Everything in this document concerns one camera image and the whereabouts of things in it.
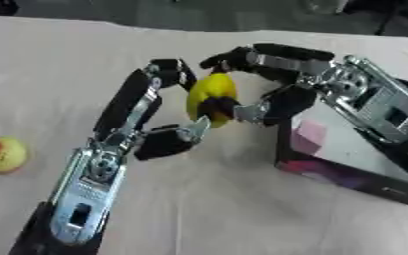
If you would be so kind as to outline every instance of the pink object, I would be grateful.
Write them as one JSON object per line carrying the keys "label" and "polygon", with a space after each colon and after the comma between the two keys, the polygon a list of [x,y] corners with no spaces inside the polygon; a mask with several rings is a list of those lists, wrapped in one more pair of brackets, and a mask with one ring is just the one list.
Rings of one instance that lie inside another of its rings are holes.
{"label": "pink object", "polygon": [[327,127],[325,125],[302,120],[291,136],[291,147],[294,151],[313,155],[317,153],[326,139]]}

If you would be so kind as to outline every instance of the yellow ball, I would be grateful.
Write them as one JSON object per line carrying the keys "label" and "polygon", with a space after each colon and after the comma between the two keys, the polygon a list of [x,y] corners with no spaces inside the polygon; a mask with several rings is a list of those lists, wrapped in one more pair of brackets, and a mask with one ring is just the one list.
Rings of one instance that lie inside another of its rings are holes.
{"label": "yellow ball", "polygon": [[0,137],[0,173],[9,173],[22,166],[28,157],[26,146],[14,137]]}
{"label": "yellow ball", "polygon": [[[187,97],[187,113],[189,117],[196,121],[198,117],[199,105],[209,97],[231,97],[237,99],[237,89],[235,83],[229,75],[225,73],[211,74],[192,87]],[[218,128],[225,124],[230,118],[223,113],[212,113],[212,128]]]}

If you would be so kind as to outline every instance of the gray floor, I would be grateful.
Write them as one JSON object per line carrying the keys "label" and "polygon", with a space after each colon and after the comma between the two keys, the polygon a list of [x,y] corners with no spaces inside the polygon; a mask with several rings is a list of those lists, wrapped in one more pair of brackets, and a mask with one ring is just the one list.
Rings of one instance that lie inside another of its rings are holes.
{"label": "gray floor", "polygon": [[[85,20],[193,31],[258,29],[372,34],[381,16],[315,15],[299,0],[16,0],[18,16]],[[408,22],[397,18],[387,35],[408,36]]]}

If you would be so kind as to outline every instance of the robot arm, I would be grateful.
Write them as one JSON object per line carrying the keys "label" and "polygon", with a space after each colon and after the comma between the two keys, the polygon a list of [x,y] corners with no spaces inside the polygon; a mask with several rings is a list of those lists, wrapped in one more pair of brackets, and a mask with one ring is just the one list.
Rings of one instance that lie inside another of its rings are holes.
{"label": "robot arm", "polygon": [[[390,76],[370,60],[346,56],[336,62],[330,52],[255,44],[210,57],[201,67],[256,73],[282,82],[257,104],[238,107],[245,111],[237,113],[237,107],[232,107],[234,119],[279,124],[310,108],[318,95],[408,172],[408,82]],[[221,108],[225,104],[215,105]]]}
{"label": "robot arm", "polygon": [[189,89],[196,78],[182,60],[153,60],[125,81],[93,129],[75,149],[48,201],[39,204],[10,255],[97,254],[111,207],[126,172],[126,156],[148,160],[178,154],[199,142],[210,127],[202,116],[186,126],[144,131],[162,104],[158,91],[176,84]]}

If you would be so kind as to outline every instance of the white tablecloth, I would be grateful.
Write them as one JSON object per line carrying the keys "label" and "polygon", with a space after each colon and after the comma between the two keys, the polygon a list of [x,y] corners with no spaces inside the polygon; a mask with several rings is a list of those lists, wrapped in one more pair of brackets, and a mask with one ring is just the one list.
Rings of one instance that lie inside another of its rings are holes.
{"label": "white tablecloth", "polygon": [[[182,57],[203,76],[203,58],[255,42],[356,53],[408,79],[408,38],[0,18],[0,135],[32,152],[23,169],[0,176],[0,254],[129,73],[151,58]],[[234,79],[244,103],[274,86],[241,73]],[[185,92],[163,95],[151,124],[187,122]],[[408,254],[408,206],[277,171],[275,132],[231,123],[189,153],[132,160],[100,254]]]}

